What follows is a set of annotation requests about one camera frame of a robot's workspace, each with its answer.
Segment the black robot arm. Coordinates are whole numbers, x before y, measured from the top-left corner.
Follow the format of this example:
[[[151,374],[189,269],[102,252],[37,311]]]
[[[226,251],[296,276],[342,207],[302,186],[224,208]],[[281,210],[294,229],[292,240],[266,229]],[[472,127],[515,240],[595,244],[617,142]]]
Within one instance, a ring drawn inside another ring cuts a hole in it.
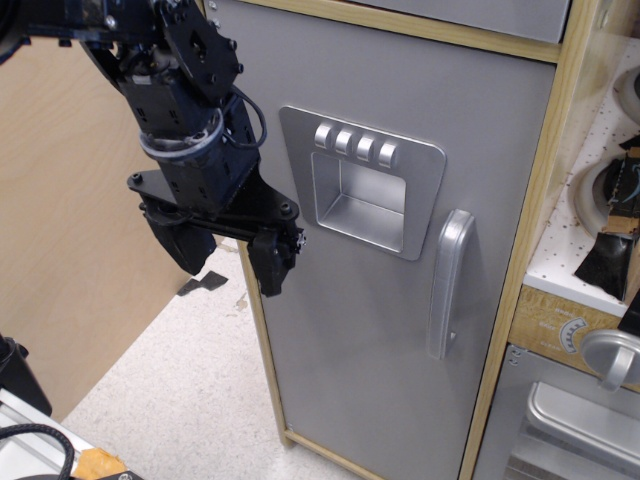
[[[125,98],[157,168],[128,186],[159,243],[197,274],[217,236],[244,241],[261,292],[280,294],[304,243],[297,204],[261,177],[251,118],[234,82],[244,67],[193,1],[5,1],[1,56],[35,37],[78,41]]]

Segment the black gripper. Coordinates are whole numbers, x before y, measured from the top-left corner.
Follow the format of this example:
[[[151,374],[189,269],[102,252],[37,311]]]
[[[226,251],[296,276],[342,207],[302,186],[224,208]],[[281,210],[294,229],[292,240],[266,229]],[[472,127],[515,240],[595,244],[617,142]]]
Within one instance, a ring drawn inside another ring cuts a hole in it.
[[[152,233],[176,264],[198,274],[216,249],[213,236],[228,236],[248,244],[260,292],[280,295],[303,230],[295,202],[261,177],[259,152],[215,144],[147,153],[159,168],[132,174],[127,186],[140,195]]]

